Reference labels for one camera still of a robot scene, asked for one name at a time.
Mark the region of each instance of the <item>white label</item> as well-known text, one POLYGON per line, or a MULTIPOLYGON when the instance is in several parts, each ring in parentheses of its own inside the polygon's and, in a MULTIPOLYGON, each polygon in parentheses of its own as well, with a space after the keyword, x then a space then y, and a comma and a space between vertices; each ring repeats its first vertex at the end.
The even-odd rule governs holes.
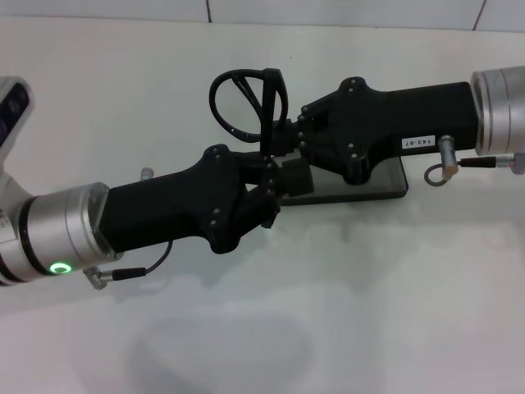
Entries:
POLYGON ((425 135, 424 137, 403 138, 401 140, 401 144, 403 149, 426 148, 429 146, 436 146, 436 136, 425 135))

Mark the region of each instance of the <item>cable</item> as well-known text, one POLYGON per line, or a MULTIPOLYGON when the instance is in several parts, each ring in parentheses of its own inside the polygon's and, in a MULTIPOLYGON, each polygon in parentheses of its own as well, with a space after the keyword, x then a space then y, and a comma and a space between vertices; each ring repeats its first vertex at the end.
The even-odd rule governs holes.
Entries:
MULTIPOLYGON (((495 156, 488 156, 484 158, 463 158, 459 160, 458 165, 461 167, 470 167, 470 168, 496 168, 497 162, 495 156)), ((443 164, 434 164, 433 166, 430 166, 426 171, 425 175, 423 176, 425 178, 425 182, 434 187, 443 186, 447 180, 442 179, 441 181, 433 181, 430 179, 430 173, 437 168, 443 168, 443 164)))
POLYGON ((164 260, 167 259, 167 256, 171 252, 171 247, 173 246, 173 241, 169 241, 167 243, 166 250, 164 251, 164 254, 161 256, 157 262, 152 265, 149 268, 124 268, 124 269, 114 269, 112 271, 109 271, 107 273, 110 273, 112 276, 113 281, 124 281, 126 279, 132 279, 134 277, 145 277, 149 273, 153 272, 155 269, 158 268, 159 265, 164 263, 164 260))
MULTIPOLYGON (((261 107, 260 102, 257 100, 257 96, 253 92, 246 78, 254 78, 257 80, 265 81, 265 75, 266 75, 266 72, 264 70, 263 71, 247 70, 247 69, 232 70, 232 71, 228 71, 228 72, 225 72, 224 74, 219 75, 212 82, 212 85, 210 86, 209 103, 210 103, 210 109, 212 110, 212 115, 215 117, 219 125, 221 125, 221 127, 224 130, 226 130, 228 133, 233 135, 237 140, 241 140, 249 144, 260 142, 261 135, 254 134, 254 133, 248 133, 247 131, 242 131, 241 129, 238 129, 237 127, 232 126, 230 123, 224 120, 224 118, 219 114, 219 111, 217 110, 217 103, 216 103, 217 89, 226 80, 232 80, 235 86, 239 88, 243 96, 247 98, 253 110, 257 113, 259 121, 263 123, 263 115, 262 115, 263 108, 261 107)), ((281 85, 278 85, 276 87, 276 92, 277 94, 279 94, 279 97, 281 98, 281 115, 279 116, 279 121, 277 122, 274 128, 277 130, 280 130, 282 129, 282 127, 284 127, 285 122, 286 122, 286 117, 288 115, 288 94, 286 93, 286 87, 284 85, 284 81, 282 82, 281 85)))
POLYGON ((434 182, 432 179, 430 179, 429 175, 432 171, 436 170, 437 168, 443 168, 443 164, 434 164, 433 166, 430 166, 426 171, 425 175, 423 176, 425 178, 425 182, 429 184, 430 186, 439 187, 443 186, 447 180, 441 179, 441 181, 434 182))
POLYGON ((167 243, 166 250, 164 251, 164 254, 161 256, 161 258, 159 260, 157 260, 157 262, 154 265, 152 265, 150 268, 146 269, 146 275, 148 275, 149 273, 153 272, 155 269, 158 268, 159 265, 164 263, 164 260, 167 259, 167 256, 171 252, 171 247, 172 246, 173 246, 173 241, 169 241, 167 243))

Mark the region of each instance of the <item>camera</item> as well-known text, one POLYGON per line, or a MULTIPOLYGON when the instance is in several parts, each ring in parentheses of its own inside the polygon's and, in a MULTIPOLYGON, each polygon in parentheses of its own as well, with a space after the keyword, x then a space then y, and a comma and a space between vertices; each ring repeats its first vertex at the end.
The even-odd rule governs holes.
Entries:
POLYGON ((25 80, 15 76, 0 77, 0 164, 11 151, 33 108, 33 95, 25 80))

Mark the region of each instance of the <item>white table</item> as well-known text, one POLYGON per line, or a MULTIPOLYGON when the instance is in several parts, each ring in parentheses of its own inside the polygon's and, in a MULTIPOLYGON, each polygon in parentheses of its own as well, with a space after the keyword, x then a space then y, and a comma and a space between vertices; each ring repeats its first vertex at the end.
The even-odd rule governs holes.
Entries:
MULTIPOLYGON (((208 108, 234 68, 282 69, 296 117, 349 76, 469 80, 524 49, 522 34, 0 19, 0 75, 37 98, 6 169, 38 195, 177 172, 216 143, 249 150, 208 108)), ((435 189, 422 173, 437 160, 404 158, 404 199, 284 208, 231 254, 184 239, 105 291, 82 273, 2 290, 2 392, 523 392, 525 178, 464 169, 435 189)))

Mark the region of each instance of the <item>black handle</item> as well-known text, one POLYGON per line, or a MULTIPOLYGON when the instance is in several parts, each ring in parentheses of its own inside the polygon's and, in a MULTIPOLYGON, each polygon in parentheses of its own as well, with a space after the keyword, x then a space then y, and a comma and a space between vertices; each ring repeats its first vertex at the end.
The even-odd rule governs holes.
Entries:
POLYGON ((236 139, 247 143, 261 142, 261 153, 270 149, 272 131, 283 130, 288 116, 288 94, 282 77, 281 71, 267 68, 263 71, 257 70, 233 70, 218 76, 210 87, 209 102, 212 114, 224 130, 232 134, 236 139), (262 105, 253 93, 246 78, 262 80, 262 105), (217 110, 217 89, 226 80, 232 80, 242 94, 247 98, 253 110, 257 113, 261 122, 261 134, 248 133, 242 131, 224 120, 217 110), (276 101, 276 94, 281 98, 281 115, 277 124, 273 122, 273 112, 276 101))
POLYGON ((283 194, 312 191, 307 163, 283 165, 259 152, 212 146, 191 168, 109 191, 99 230, 116 252, 200 236, 215 253, 273 221, 283 194), (246 185, 257 185, 251 191, 246 185))

